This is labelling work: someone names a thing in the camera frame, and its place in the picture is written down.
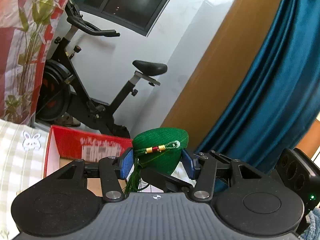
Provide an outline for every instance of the white wall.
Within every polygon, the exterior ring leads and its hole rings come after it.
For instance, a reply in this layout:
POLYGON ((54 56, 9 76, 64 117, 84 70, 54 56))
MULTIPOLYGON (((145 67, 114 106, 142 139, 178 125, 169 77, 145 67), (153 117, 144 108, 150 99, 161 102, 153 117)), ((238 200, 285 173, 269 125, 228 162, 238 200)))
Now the white wall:
MULTIPOLYGON (((132 61, 139 59, 167 63, 175 47, 186 31, 203 0, 170 0, 147 37, 100 17, 83 13, 83 19, 100 29, 115 29, 120 37, 93 37, 78 31, 68 51, 79 45, 82 51, 73 59, 76 70, 88 94, 96 99, 111 103, 123 85, 135 71, 132 61)), ((64 36, 70 28, 66 15, 61 18, 55 37, 64 36)), ((48 57, 56 45, 52 43, 48 57)), ((170 72, 161 78, 169 78, 170 72)), ((135 97, 131 95, 116 111, 117 124, 127 126, 130 131, 143 109, 153 87, 141 80, 135 97)))
POLYGON ((168 61, 167 74, 159 78, 161 86, 154 88, 146 101, 131 131, 132 137, 162 124, 217 32, 232 2, 233 0, 205 0, 201 5, 168 61))

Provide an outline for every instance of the bike seat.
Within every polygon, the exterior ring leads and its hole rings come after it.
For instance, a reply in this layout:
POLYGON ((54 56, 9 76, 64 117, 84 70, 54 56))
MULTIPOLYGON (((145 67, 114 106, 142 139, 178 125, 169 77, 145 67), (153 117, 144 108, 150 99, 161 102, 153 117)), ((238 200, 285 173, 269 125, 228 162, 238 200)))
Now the bike seat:
POLYGON ((147 76, 158 76, 168 71, 166 64, 135 60, 132 64, 147 76))

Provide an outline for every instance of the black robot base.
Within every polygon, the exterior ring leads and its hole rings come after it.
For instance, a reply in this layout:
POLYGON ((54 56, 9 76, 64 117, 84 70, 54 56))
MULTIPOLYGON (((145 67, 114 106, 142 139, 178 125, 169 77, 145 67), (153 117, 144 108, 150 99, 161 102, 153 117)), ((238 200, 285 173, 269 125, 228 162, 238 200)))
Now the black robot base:
POLYGON ((118 179, 128 176, 132 148, 99 163, 74 160, 16 197, 15 240, 298 239, 304 204, 283 184, 214 152, 183 150, 181 162, 194 187, 146 168, 142 179, 164 193, 125 197, 118 179), (87 178, 101 179, 103 197, 86 188, 87 178), (216 179, 228 189, 214 194, 216 179))

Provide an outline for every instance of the pillow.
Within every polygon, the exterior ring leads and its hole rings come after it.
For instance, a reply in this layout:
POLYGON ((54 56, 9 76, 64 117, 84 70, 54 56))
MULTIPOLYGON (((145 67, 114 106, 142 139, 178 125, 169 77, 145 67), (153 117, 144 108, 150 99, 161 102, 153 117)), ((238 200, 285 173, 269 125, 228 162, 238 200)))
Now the pillow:
POLYGON ((17 194, 44 177, 48 133, 0 120, 0 239, 14 238, 11 216, 17 194))

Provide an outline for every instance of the floral fabric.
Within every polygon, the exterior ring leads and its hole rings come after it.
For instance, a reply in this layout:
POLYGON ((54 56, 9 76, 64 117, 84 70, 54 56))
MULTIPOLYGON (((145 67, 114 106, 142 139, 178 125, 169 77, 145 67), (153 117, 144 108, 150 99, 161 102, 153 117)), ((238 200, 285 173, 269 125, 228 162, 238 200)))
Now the floral fabric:
POLYGON ((68 0, 0 0, 0 118, 35 113, 47 51, 68 0))

